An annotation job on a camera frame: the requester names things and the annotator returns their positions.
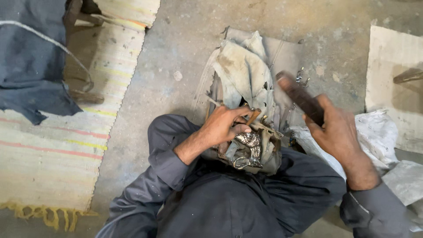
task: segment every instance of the dark gray shirt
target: dark gray shirt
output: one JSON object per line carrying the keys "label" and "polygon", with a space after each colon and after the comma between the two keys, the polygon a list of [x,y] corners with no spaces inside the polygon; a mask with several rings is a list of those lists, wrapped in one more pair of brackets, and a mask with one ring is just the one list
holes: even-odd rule
{"label": "dark gray shirt", "polygon": [[185,120],[164,115],[153,121],[151,166],[112,201],[98,238],[291,237],[342,196],[341,218],[355,238],[410,237],[406,208],[384,183],[347,192],[328,165],[286,148],[270,177],[202,158],[186,166],[172,149],[199,127]]}

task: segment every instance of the striped rug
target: striped rug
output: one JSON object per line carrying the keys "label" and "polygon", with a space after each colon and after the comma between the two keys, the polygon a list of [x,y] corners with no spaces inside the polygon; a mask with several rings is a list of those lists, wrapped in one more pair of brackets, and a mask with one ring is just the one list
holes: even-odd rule
{"label": "striped rug", "polygon": [[[91,92],[104,96],[99,105],[78,103],[84,112],[56,116],[33,126],[21,114],[0,111],[0,208],[16,217],[43,218],[48,226],[75,229],[77,214],[90,211],[99,166],[107,150],[126,89],[160,0],[98,0],[101,27],[77,22],[68,48],[89,69]],[[86,73],[67,58],[64,78],[71,88]]]}

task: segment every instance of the man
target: man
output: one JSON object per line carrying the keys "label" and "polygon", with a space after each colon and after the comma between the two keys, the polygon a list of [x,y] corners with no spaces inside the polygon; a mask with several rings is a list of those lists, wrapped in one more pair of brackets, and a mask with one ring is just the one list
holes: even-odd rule
{"label": "man", "polygon": [[241,117],[251,114],[248,107],[218,107],[202,127],[163,115],[148,129],[151,166],[112,201],[97,237],[291,237],[341,198],[341,217],[354,237],[410,237],[406,208],[361,150],[353,114],[325,95],[318,101],[324,129],[303,118],[319,146],[341,163],[347,184],[319,159],[287,148],[269,177],[202,159],[206,149],[251,131]]}

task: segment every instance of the rug fringe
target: rug fringe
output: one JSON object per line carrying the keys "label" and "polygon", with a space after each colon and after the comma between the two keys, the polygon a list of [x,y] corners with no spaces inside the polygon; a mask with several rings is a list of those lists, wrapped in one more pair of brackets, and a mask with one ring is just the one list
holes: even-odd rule
{"label": "rug fringe", "polygon": [[[0,209],[9,208],[10,210],[15,211],[15,217],[22,218],[28,220],[31,217],[36,218],[43,218],[44,224],[48,227],[54,227],[55,230],[59,230],[59,215],[57,213],[58,210],[62,210],[65,218],[65,231],[73,232],[75,231],[75,227],[77,225],[79,213],[80,216],[98,216],[98,213],[93,211],[82,211],[76,210],[71,208],[52,208],[47,206],[35,206],[35,205],[22,205],[16,202],[5,202],[0,204]],[[25,214],[24,209],[30,208],[31,212]],[[47,218],[48,210],[53,212],[53,220],[49,220]],[[69,214],[68,212],[72,213],[72,222],[69,226]]]}

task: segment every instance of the dusty floor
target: dusty floor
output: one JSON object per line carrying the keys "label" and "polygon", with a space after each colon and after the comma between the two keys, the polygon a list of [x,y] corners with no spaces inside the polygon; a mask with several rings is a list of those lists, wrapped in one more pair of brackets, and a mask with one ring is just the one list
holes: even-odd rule
{"label": "dusty floor", "polygon": [[[40,219],[17,220],[12,212],[0,210],[0,237],[93,237],[107,218],[111,199],[148,167],[149,123],[165,113],[191,114],[203,67],[228,25],[292,42],[304,39],[302,65],[305,77],[311,78],[309,91],[325,92],[338,106],[362,113],[371,24],[421,36],[423,2],[162,0],[100,167],[92,201],[92,210],[100,216],[82,217],[75,233],[65,233]],[[174,80],[175,71],[182,73],[181,81]],[[333,208],[300,237],[352,234]]]}

